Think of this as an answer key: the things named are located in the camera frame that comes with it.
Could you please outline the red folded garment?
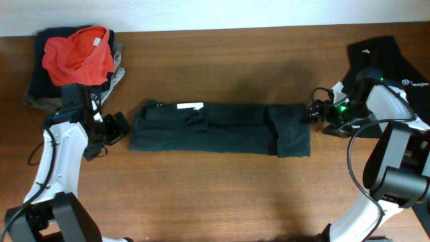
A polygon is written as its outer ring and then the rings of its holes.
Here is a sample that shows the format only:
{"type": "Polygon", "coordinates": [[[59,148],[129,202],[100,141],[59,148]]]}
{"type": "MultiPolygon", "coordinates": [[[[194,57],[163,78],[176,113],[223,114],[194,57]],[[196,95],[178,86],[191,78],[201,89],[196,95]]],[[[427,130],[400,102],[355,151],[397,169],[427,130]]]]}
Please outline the red folded garment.
{"type": "Polygon", "coordinates": [[[57,87],[103,85],[115,71],[109,40],[110,31],[103,26],[83,28],[69,37],[51,37],[44,45],[42,67],[57,87]]]}

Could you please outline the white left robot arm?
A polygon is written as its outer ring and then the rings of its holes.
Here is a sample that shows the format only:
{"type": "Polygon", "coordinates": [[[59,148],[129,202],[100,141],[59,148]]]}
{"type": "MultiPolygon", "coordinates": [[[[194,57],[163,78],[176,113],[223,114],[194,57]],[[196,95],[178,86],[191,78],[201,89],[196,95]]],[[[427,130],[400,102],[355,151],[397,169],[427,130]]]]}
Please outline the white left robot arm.
{"type": "Polygon", "coordinates": [[[62,106],[45,117],[43,153],[21,206],[5,214],[1,236],[12,241],[107,241],[78,200],[82,160],[107,155],[130,132],[123,113],[101,114],[86,85],[61,88],[62,106]]]}

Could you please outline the grey folded garment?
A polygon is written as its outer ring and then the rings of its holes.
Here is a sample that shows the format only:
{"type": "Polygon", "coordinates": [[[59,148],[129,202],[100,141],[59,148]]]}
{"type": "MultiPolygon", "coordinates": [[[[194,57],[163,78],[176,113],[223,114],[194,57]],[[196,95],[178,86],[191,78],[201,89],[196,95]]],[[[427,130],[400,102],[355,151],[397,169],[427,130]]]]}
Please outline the grey folded garment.
{"type": "MultiPolygon", "coordinates": [[[[114,42],[114,65],[115,72],[110,79],[110,88],[107,91],[101,92],[99,95],[91,94],[91,99],[96,101],[101,106],[105,103],[114,87],[123,79],[125,75],[125,69],[120,66],[122,61],[123,44],[114,42]]],[[[24,105],[32,108],[37,108],[47,112],[53,112],[62,106],[62,99],[60,97],[34,97],[30,95],[30,86],[27,87],[24,93],[24,105]]]]}

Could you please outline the dark green Nike t-shirt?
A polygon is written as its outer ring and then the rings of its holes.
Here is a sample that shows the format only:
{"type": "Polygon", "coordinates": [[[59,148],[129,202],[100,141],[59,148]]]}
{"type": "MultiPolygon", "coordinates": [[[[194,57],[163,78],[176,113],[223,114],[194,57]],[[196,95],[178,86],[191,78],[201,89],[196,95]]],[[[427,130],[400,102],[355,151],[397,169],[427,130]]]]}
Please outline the dark green Nike t-shirt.
{"type": "Polygon", "coordinates": [[[310,127],[302,104],[163,103],[135,113],[131,151],[251,153],[308,157],[310,127]]]}

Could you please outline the black garment with white logo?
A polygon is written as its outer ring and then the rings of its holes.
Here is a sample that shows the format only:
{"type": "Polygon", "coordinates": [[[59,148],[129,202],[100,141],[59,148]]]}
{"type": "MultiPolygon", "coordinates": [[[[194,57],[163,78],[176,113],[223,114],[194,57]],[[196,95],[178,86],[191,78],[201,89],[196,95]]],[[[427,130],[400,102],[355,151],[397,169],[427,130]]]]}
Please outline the black garment with white logo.
{"type": "Polygon", "coordinates": [[[399,84],[403,80],[406,98],[417,116],[429,123],[429,81],[403,57],[394,36],[380,36],[347,46],[350,70],[343,78],[343,91],[351,92],[358,73],[368,67],[399,84]]]}

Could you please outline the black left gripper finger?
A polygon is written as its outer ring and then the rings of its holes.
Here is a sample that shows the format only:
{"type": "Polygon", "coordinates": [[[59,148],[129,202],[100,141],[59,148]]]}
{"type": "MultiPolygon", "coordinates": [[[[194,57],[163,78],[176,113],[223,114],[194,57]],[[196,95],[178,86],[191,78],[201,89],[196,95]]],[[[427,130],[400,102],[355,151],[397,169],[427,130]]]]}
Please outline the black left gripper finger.
{"type": "Polygon", "coordinates": [[[116,130],[118,131],[118,134],[121,136],[126,136],[130,133],[131,127],[121,112],[117,112],[114,114],[114,118],[116,119],[116,130]]]}
{"type": "Polygon", "coordinates": [[[114,145],[122,138],[119,119],[119,113],[107,114],[103,117],[103,125],[105,126],[104,145],[114,145]]]}

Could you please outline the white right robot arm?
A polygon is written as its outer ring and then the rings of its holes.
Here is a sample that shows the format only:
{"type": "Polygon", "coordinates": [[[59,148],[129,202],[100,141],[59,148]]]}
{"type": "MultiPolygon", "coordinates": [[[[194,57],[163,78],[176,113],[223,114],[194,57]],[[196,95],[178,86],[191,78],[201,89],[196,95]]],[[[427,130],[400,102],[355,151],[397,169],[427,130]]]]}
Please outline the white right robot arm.
{"type": "Polygon", "coordinates": [[[366,67],[351,85],[337,83],[325,101],[312,100],[306,121],[327,122],[324,133],[349,139],[347,169],[361,194],[317,241],[368,241],[390,217],[429,206],[429,85],[405,74],[366,67]],[[353,143],[363,132],[378,139],[357,180],[353,143]]]}

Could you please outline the navy folded garment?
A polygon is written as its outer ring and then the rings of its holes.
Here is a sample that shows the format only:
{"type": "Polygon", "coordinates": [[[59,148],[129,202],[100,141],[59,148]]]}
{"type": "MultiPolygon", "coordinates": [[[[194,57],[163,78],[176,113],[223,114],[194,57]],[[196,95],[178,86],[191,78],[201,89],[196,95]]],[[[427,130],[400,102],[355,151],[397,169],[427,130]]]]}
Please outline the navy folded garment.
{"type": "MultiPolygon", "coordinates": [[[[38,32],[36,35],[35,42],[35,61],[34,61],[34,70],[32,72],[32,78],[30,81],[30,95],[34,97],[60,97],[61,96],[61,87],[55,86],[49,75],[48,71],[42,67],[42,58],[44,56],[44,45],[47,39],[51,37],[69,37],[71,34],[76,32],[77,30],[87,28],[91,26],[79,26],[79,27],[57,27],[57,28],[48,28],[38,32]]],[[[112,52],[112,57],[114,58],[114,31],[108,29],[110,31],[110,40],[109,45],[112,52]]],[[[108,81],[103,85],[96,86],[88,86],[90,90],[95,93],[101,93],[103,91],[107,91],[110,88],[110,79],[113,73],[108,75],[108,81]]]]}

